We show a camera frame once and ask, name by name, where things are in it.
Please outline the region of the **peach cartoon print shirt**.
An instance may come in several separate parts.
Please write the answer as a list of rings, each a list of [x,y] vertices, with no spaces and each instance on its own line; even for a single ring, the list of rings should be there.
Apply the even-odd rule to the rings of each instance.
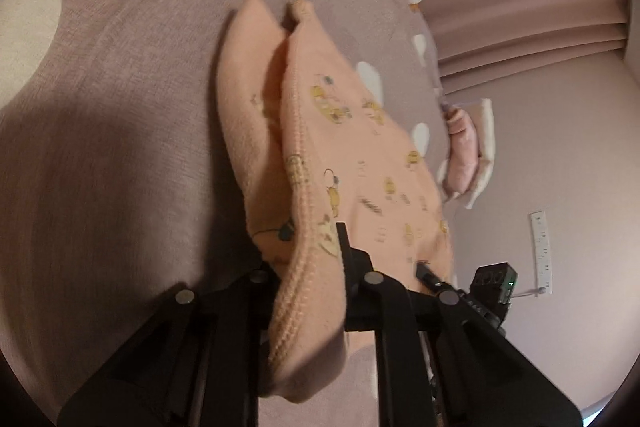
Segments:
[[[452,248],[439,188],[409,133],[385,113],[322,27],[292,4],[284,29],[262,0],[235,14],[216,90],[250,238],[280,277],[264,390],[295,403],[372,343],[345,332],[337,225],[372,265],[418,289],[416,264],[443,279]]]

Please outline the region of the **folded white garment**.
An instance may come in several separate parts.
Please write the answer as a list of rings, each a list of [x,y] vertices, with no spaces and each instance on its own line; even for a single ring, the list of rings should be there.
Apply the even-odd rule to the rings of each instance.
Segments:
[[[488,187],[495,168],[497,147],[494,108],[492,107],[492,102],[489,98],[481,98],[478,101],[465,104],[452,104],[448,102],[446,98],[442,98],[440,100],[440,109],[442,110],[442,119],[445,121],[445,124],[446,112],[451,106],[461,107],[471,116],[477,132],[480,163],[478,164],[477,172],[475,173],[469,190],[460,196],[450,197],[446,193],[444,187],[450,152],[449,140],[448,155],[438,169],[437,182],[442,190],[442,196],[444,196],[445,202],[461,200],[462,206],[467,210],[471,210],[477,199],[480,197],[480,194],[482,194],[486,190],[486,187]]]

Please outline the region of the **mauve polka dot blanket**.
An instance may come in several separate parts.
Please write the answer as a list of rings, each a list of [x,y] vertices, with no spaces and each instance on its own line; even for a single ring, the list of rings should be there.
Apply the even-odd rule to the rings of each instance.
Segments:
[[[178,283],[250,264],[213,91],[245,0],[1,0],[1,350],[47,418]],[[290,0],[266,0],[283,16]],[[408,0],[310,0],[420,135],[447,138],[434,42]]]

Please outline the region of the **pink curtain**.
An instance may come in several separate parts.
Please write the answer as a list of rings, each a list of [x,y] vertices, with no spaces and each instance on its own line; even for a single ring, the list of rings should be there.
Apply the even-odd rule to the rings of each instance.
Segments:
[[[630,0],[423,0],[440,80],[454,93],[626,46]]]

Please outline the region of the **white wall power strip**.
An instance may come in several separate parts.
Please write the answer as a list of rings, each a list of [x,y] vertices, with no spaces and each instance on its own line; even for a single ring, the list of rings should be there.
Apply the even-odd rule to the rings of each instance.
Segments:
[[[553,293],[550,234],[546,213],[542,210],[529,216],[535,255],[536,285],[539,296]]]

